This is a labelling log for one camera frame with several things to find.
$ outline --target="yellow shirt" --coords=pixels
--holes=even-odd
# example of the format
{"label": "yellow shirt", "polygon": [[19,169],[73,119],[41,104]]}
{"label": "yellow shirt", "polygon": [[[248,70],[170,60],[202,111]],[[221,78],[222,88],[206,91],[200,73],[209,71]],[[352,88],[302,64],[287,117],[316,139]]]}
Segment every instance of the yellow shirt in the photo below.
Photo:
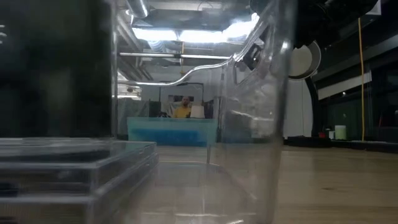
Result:
{"label": "yellow shirt", "polygon": [[189,113],[191,113],[190,107],[185,108],[181,106],[174,110],[173,118],[186,118]]}

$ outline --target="wooden floor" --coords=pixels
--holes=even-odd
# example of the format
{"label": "wooden floor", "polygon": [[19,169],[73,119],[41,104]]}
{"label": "wooden floor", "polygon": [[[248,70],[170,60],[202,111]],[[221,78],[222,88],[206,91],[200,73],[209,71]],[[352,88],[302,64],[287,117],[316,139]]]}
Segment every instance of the wooden floor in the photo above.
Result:
{"label": "wooden floor", "polygon": [[275,223],[398,223],[398,155],[285,147]]}

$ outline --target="blue container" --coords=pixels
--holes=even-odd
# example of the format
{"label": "blue container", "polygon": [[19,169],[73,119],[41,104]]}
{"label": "blue container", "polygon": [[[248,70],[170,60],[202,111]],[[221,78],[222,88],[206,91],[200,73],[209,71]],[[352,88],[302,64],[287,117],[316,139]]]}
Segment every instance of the blue container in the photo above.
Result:
{"label": "blue container", "polygon": [[205,147],[216,141],[217,120],[128,118],[130,141],[152,141],[159,146]]}

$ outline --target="man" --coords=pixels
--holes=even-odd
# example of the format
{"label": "man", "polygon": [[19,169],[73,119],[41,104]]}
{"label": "man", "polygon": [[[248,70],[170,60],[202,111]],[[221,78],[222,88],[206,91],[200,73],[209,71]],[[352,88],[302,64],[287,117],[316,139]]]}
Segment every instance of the man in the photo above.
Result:
{"label": "man", "polygon": [[173,118],[187,118],[191,113],[191,107],[189,107],[189,97],[184,96],[182,98],[181,106],[174,110]]}

